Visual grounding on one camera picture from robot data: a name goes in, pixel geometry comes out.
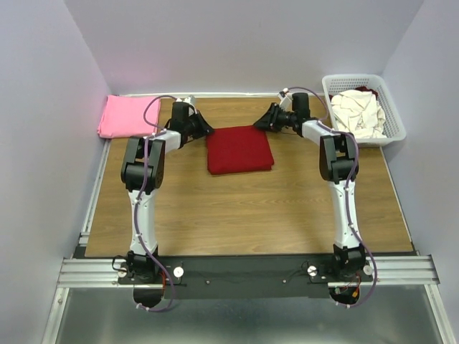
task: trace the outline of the crumpled white towel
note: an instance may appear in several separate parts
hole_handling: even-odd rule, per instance
[[[386,138],[386,114],[372,92],[344,91],[331,98],[331,105],[340,131],[356,138]]]

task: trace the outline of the pink towel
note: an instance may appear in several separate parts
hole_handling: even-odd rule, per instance
[[[109,95],[107,105],[98,127],[101,138],[128,138],[145,136],[156,132],[156,128],[145,123],[143,111],[154,97],[118,97]],[[158,123],[160,100],[152,104],[146,114],[147,120]]]

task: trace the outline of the gray wall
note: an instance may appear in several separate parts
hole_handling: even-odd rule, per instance
[[[415,246],[432,254],[459,338],[459,2],[426,0],[384,71],[407,129],[385,149]]]
[[[40,343],[75,247],[108,87],[62,1],[0,12],[0,342]]]
[[[115,93],[322,91],[381,73],[422,0],[65,0]]]

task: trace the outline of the plastic basket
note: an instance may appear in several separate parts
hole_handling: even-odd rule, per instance
[[[386,113],[386,123],[383,134],[387,138],[357,138],[360,147],[380,147],[393,141],[400,141],[406,137],[406,132],[394,101],[384,80],[379,75],[372,74],[342,74],[327,75],[322,79],[325,100],[330,112],[330,119],[333,129],[338,129],[336,119],[331,109],[330,97],[346,90],[353,90],[357,87],[366,86],[378,92],[378,101]]]

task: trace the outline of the wooden table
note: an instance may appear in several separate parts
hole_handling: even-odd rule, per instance
[[[276,99],[198,99],[214,128],[253,124]],[[311,112],[324,110],[311,100]],[[160,124],[171,114],[161,103]],[[290,254],[331,252],[334,216],[330,191],[318,170],[318,147],[297,135],[268,133],[271,171],[211,176],[205,139],[170,152],[156,198],[159,254]],[[126,254],[131,205],[120,180],[126,139],[112,140],[87,257]],[[412,250],[382,153],[361,149],[356,210],[361,235],[375,252]]]

